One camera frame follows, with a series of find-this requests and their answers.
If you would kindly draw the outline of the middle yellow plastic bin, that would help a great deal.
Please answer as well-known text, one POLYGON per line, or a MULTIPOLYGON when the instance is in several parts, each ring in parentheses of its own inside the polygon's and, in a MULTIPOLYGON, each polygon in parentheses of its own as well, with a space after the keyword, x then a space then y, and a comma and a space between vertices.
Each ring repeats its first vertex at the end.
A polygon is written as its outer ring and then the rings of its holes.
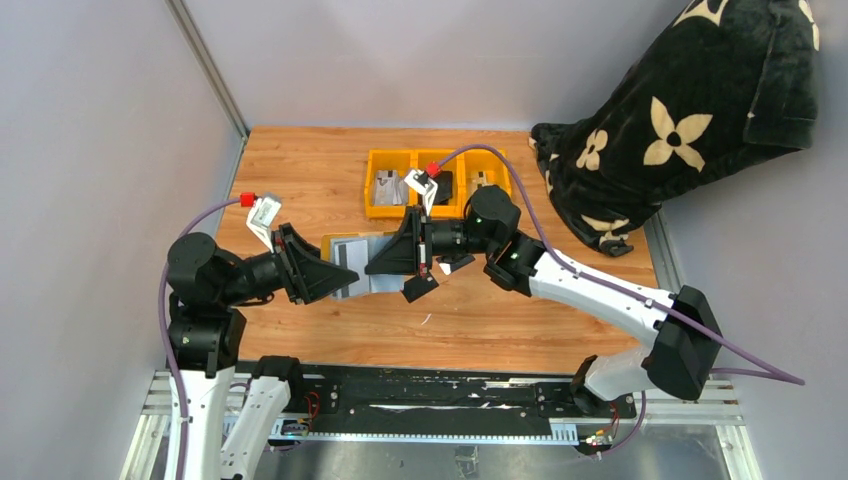
MULTIPOLYGON (((414 151, 414 167, 424 170, 431 163, 439 163, 451 153, 446 149, 417 149, 414 151)), ((431 217, 434 219, 455 219, 462 216, 467 200, 467 189, 460 185, 464 178, 465 167, 462 154, 441 167, 441 173, 435 178, 438 189, 431 217)))

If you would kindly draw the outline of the black credit card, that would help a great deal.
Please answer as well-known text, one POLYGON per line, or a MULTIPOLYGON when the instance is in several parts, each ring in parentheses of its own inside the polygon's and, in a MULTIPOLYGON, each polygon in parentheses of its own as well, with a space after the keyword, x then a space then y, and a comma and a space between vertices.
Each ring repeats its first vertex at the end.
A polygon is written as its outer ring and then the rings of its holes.
POLYGON ((403 284, 402 295, 408 303, 413 303, 439 286, 438 281, 428 272, 415 275, 403 284))

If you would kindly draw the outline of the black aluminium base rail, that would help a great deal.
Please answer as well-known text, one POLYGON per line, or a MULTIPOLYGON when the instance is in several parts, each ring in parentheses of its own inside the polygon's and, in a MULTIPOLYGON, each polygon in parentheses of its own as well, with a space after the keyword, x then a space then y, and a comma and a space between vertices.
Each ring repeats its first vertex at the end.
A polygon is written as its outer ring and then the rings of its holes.
POLYGON ((651 426, 741 428, 727 381, 710 380, 699 399, 660 390, 625 394, 584 413, 569 376, 305 364, 303 394, 271 427, 283 441, 597 445, 622 440, 637 420, 651 426))

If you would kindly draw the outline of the yellow plastic bin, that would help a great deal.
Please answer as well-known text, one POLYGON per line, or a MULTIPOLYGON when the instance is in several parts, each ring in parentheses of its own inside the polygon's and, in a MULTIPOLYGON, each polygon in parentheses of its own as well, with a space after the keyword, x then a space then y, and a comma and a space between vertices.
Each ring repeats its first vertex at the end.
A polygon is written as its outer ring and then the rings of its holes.
MULTIPOLYGON (((431 163, 439 163, 451 153, 446 149, 417 149, 414 151, 414 167, 424 170, 431 163)), ((464 178, 465 167, 462 154, 441 167, 441 173, 435 178, 438 189, 431 217, 434 219, 455 219, 462 216, 467 200, 467 189, 460 185, 464 178)))
POLYGON ((464 169, 463 184, 468 197, 491 185, 500 187, 512 197, 511 174, 498 155, 484 149, 473 149, 460 154, 458 161, 464 169))
POLYGON ((404 182, 414 165, 412 150, 372 149, 368 152, 364 186, 367 218, 401 218, 406 208, 415 204, 417 196, 404 182))

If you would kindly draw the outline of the beige cards in right bin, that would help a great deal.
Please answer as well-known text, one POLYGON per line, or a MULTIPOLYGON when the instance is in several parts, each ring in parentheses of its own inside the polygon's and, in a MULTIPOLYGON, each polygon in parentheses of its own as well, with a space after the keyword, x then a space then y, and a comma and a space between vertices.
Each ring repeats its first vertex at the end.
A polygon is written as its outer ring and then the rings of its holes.
POLYGON ((489 171, 472 171, 468 175, 467 180, 467 191, 469 195, 472 195, 474 192, 480 190, 481 188, 493 185, 495 181, 493 180, 492 173, 489 171))

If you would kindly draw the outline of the left yellow plastic bin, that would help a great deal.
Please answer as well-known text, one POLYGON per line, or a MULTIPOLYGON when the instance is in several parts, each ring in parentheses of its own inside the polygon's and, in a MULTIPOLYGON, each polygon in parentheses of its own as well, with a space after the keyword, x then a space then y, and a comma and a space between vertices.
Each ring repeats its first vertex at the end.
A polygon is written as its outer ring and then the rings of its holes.
POLYGON ((412 150, 372 149, 368 152, 364 186, 367 218, 401 218, 406 208, 415 204, 417 196, 404 182, 414 165, 412 150))

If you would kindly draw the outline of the white cards in left bin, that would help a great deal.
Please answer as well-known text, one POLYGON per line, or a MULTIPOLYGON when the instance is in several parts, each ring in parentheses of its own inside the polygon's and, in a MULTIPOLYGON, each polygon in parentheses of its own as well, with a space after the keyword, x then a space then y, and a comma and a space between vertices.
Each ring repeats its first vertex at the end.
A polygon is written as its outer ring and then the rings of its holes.
POLYGON ((397 170, 378 170, 372 183, 374 206, 403 206, 408 202, 408 187, 397 170))

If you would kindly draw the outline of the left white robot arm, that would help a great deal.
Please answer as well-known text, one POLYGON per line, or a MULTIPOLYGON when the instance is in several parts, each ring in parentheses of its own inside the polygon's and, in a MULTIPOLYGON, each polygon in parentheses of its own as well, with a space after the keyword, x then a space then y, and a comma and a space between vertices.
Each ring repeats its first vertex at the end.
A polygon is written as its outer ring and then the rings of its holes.
POLYGON ((172 429, 168 479, 251 479, 279 415, 315 410, 300 361, 264 356, 255 365, 235 425, 223 430, 246 328, 242 310, 269 303, 279 291, 310 304, 358 281, 356 272, 324 261, 289 224, 271 248, 242 259, 202 232, 177 239, 167 255, 160 303, 169 313, 172 429))

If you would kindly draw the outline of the black floral plush blanket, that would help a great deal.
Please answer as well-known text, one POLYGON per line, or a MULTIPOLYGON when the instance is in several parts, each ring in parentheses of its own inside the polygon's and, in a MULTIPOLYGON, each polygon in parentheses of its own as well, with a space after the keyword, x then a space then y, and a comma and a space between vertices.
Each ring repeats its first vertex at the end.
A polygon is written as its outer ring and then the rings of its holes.
POLYGON ((662 205, 809 149, 820 32, 806 1, 693 1, 609 98, 529 145, 572 234, 610 257, 662 205))

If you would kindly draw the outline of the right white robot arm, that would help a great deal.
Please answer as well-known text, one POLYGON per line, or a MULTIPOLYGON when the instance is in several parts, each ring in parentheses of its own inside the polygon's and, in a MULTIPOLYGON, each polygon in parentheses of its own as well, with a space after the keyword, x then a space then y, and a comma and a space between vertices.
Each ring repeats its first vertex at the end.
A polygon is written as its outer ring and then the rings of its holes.
POLYGON ((720 346, 706 296, 643 287, 582 265, 518 227, 520 209, 496 185, 478 189, 461 219, 432 220, 410 207, 398 231, 369 260, 368 275, 403 275, 413 302, 432 291, 433 260, 480 254, 484 273, 505 291, 582 310, 631 335, 639 347, 587 357, 572 377, 568 399, 577 413, 596 417, 619 397, 659 389, 681 400, 700 398, 720 346))

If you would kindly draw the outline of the black cards in middle bin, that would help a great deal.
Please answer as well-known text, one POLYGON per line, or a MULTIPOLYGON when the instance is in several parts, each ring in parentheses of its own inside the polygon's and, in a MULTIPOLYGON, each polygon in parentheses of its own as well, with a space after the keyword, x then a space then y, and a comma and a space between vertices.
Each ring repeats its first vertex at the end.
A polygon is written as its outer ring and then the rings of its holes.
POLYGON ((441 171, 434 178, 434 181, 437 185, 437 190, 434 198, 434 205, 449 205, 455 196, 454 173, 451 171, 441 171))

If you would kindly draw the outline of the right yellow plastic bin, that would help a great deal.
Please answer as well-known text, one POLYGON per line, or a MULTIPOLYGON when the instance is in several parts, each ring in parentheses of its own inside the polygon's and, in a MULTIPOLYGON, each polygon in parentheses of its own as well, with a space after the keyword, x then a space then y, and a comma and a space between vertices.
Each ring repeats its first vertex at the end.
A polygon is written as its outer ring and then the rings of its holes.
POLYGON ((511 174, 498 155, 484 149, 473 149, 460 154, 458 161, 464 169, 463 184, 468 197, 491 185, 500 187, 512 197, 511 174))

